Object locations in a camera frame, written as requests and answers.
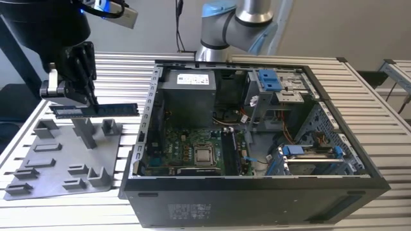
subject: metal frame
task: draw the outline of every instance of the metal frame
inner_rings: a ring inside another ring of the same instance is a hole
[[[146,102],[150,79],[155,59],[192,60],[191,54],[142,54],[142,53],[98,53],[96,95],[100,103],[139,103]],[[352,130],[364,150],[367,151],[380,173],[385,175],[391,191],[378,200],[359,209],[336,225],[320,225],[312,230],[332,229],[335,231],[406,231],[411,228],[411,130],[395,116],[393,108],[383,103],[375,91],[362,81],[355,71],[351,71],[335,58],[314,57],[274,57],[235,55],[234,61],[240,63],[295,64],[308,65],[323,85],[331,102]],[[11,181],[11,172],[22,163],[31,144],[32,124],[40,118],[54,118],[42,101],[6,152],[0,155],[0,197],[2,190]],[[120,186],[120,179],[126,167],[124,158],[128,156],[131,145],[138,138],[140,117],[116,120],[124,124],[122,132],[122,147],[119,148],[114,186]],[[58,120],[59,125],[70,124],[70,120]],[[7,202],[0,200],[0,227],[30,227],[31,230],[90,230],[123,229],[139,230],[142,225],[127,201],[118,199],[119,191],[86,194],[84,197],[59,197]],[[306,230],[295,226],[231,227],[231,230],[287,229]]]
[[[406,92],[411,94],[411,76],[407,73],[407,71],[411,71],[411,61],[385,60],[379,71],[386,72]]]

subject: white wall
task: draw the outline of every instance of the white wall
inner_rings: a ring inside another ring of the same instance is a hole
[[[411,60],[411,0],[294,0],[278,55],[347,58],[358,70]]]

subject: label sticker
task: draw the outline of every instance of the label sticker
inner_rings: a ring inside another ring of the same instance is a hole
[[[178,84],[208,85],[208,75],[179,74]]]
[[[247,119],[248,119],[248,116],[246,116],[246,115],[243,115],[243,117],[242,117],[242,123],[246,123],[247,122]]]

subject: black pole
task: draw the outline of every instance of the black pole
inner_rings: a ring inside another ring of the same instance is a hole
[[[11,61],[34,96],[36,97],[36,99],[42,99],[39,92],[42,86],[42,79],[38,75],[38,72],[35,71],[31,62],[28,61],[28,58],[22,50],[22,47],[14,37],[12,32],[8,29],[3,18],[0,18],[0,35],[0,48],[3,50],[3,53]]]

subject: green circuit board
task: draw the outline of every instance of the green circuit board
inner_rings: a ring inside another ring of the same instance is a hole
[[[236,133],[236,146],[239,154],[247,153],[243,132]],[[210,162],[196,162],[196,150],[207,150],[212,153]],[[224,175],[224,161],[222,149],[222,132],[211,130],[166,130],[162,155],[148,156],[147,176],[172,176],[183,167],[219,168]],[[251,175],[251,168],[243,175]]]

